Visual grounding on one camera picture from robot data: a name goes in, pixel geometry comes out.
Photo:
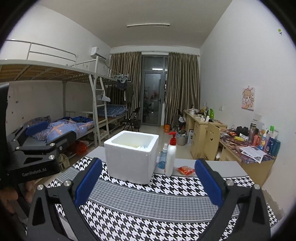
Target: white styrofoam box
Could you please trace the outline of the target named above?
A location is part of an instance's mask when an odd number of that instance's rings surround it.
[[[187,144],[192,144],[194,130],[189,130]]]
[[[106,140],[104,146],[109,176],[148,184],[156,165],[158,139],[159,135],[121,131]]]

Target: red snack package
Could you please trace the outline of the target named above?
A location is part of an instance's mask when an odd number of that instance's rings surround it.
[[[177,170],[180,174],[182,174],[186,177],[195,172],[195,170],[193,168],[188,167],[188,166],[179,167],[179,168],[177,168]]]

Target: silver screw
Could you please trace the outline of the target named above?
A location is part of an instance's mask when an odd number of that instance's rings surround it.
[[[254,188],[255,188],[256,190],[259,190],[259,189],[260,189],[260,185],[259,185],[259,184],[254,184]]]
[[[42,184],[40,184],[40,185],[37,186],[37,189],[38,189],[39,191],[41,191],[43,188],[44,188],[44,186],[43,186]]]
[[[226,185],[229,186],[229,187],[232,187],[232,186],[234,185],[233,180],[229,180],[229,179],[228,179],[228,180],[226,181]]]
[[[72,184],[72,182],[70,180],[66,180],[64,181],[64,186],[68,187]]]

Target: glass door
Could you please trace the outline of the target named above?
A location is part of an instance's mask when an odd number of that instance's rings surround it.
[[[161,125],[161,115],[165,95],[165,77],[167,73],[167,56],[143,56],[141,80],[142,124]]]

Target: wall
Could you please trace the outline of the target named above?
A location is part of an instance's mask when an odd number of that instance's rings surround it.
[[[158,46],[158,45],[128,45],[111,48],[111,54],[114,53],[125,53],[125,52],[142,52],[142,55],[168,55],[169,52],[186,53],[199,55],[200,50],[198,48],[186,47],[186,46]],[[200,58],[198,58],[198,67],[200,70]],[[162,114],[161,114],[161,125],[165,123],[165,105],[163,103]]]
[[[9,39],[32,41],[67,50],[78,55],[77,62],[92,59],[91,47],[99,47],[103,54],[110,55],[110,47],[85,28],[69,18],[46,7],[33,6],[15,26]],[[0,52],[0,59],[26,59],[29,44],[6,42]],[[70,54],[46,47],[32,46],[32,51],[43,52],[73,59]],[[71,65],[73,62],[56,57],[30,53],[30,60],[53,62]],[[87,69],[86,64],[80,68]],[[94,62],[90,65],[94,71]],[[100,63],[98,72],[108,74],[108,68]],[[11,83],[11,98],[7,110],[7,133],[37,116],[51,115],[52,119],[63,116],[62,83],[49,82],[16,82]],[[67,83],[66,109],[92,110],[91,88],[89,84]]]
[[[254,113],[279,131],[281,149],[263,189],[285,212],[295,200],[296,49],[282,25],[256,0],[233,0],[202,45],[201,103],[215,118],[248,126]],[[256,88],[255,110],[241,109],[242,89]]]

